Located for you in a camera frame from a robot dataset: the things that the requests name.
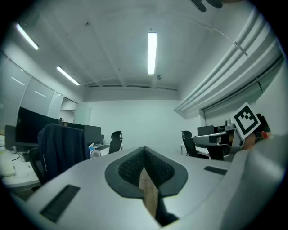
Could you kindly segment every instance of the wooden floor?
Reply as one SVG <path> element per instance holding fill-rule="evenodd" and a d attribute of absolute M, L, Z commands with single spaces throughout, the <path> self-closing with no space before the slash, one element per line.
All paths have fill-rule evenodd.
<path fill-rule="evenodd" d="M 139 188 L 144 190 L 144 204 L 150 214 L 155 217 L 158 203 L 158 189 L 153 184 L 145 168 L 140 174 Z"/>

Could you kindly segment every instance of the black object on ceiling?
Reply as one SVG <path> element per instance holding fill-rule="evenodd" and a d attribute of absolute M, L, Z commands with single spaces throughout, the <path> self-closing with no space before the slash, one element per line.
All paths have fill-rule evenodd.
<path fill-rule="evenodd" d="M 202 3 L 202 0 L 190 0 L 190 2 L 192 2 L 201 12 L 206 12 L 206 7 Z M 222 8 L 223 6 L 221 0 L 206 0 L 206 2 L 215 8 Z"/>

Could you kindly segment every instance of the black rectangular slot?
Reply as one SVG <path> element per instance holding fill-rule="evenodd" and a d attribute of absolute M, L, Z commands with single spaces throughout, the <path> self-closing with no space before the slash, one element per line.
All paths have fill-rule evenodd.
<path fill-rule="evenodd" d="M 56 223 L 79 190 L 73 185 L 65 186 L 40 213 Z"/>
<path fill-rule="evenodd" d="M 227 173 L 226 169 L 215 168 L 215 167 L 212 167 L 212 166 L 206 166 L 204 168 L 204 170 L 210 171 L 212 173 L 218 173 L 218 174 L 221 174 L 221 175 L 225 175 Z"/>

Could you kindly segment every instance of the white ceiling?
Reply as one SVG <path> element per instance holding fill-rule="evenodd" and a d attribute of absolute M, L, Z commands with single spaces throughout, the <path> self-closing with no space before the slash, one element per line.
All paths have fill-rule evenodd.
<path fill-rule="evenodd" d="M 62 83 L 72 84 L 56 71 L 59 65 L 80 84 L 92 82 L 87 86 L 177 89 L 210 33 L 192 21 L 212 25 L 225 13 L 202 2 L 205 13 L 189 0 L 42 1 L 20 20 L 39 50 L 17 41 Z M 158 33 L 155 76 L 147 72 L 150 31 Z"/>

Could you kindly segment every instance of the white pipe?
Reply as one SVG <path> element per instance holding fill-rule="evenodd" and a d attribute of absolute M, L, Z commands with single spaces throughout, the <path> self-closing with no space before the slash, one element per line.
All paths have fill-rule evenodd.
<path fill-rule="evenodd" d="M 241 32 L 236 38 L 236 41 L 239 44 L 242 43 L 245 36 L 247 35 L 247 32 L 249 32 L 251 28 L 253 27 L 254 22 L 257 19 L 258 15 L 259 15 L 259 12 L 257 11 L 257 9 L 253 8 L 243 29 L 241 30 Z M 175 108 L 175 110 L 179 109 L 182 106 L 185 106 L 189 98 L 191 98 L 199 89 L 201 89 L 203 85 L 205 85 L 216 74 L 216 72 L 218 72 L 226 64 L 226 62 L 236 52 L 236 50 L 237 48 L 234 45 L 232 45 L 229 48 L 228 52 L 224 55 L 224 57 L 219 61 L 217 66 L 215 66 L 214 69 L 210 72 L 210 74 L 187 97 L 185 97 L 185 99 Z"/>
<path fill-rule="evenodd" d="M 265 20 L 262 16 L 259 16 L 257 22 L 255 23 L 255 26 L 253 27 L 253 30 L 251 31 L 251 34 L 247 36 L 247 40 L 243 41 L 242 45 L 245 50 L 248 50 L 250 46 L 252 45 L 252 42 L 256 37 L 259 36 L 261 30 L 263 29 L 265 24 Z M 194 100 L 196 97 L 198 97 L 200 94 L 202 94 L 204 91 L 206 91 L 209 87 L 211 87 L 216 81 L 218 81 L 240 58 L 242 57 L 242 53 L 238 53 L 236 56 L 231 58 L 228 62 L 229 64 L 226 65 L 226 67 L 221 68 L 219 72 L 215 74 L 216 77 L 212 78 L 212 80 L 205 84 L 199 91 L 197 91 L 189 100 L 186 102 L 185 105 L 182 105 L 182 109 L 186 110 L 189 108 L 189 105 L 187 105 L 189 102 Z"/>

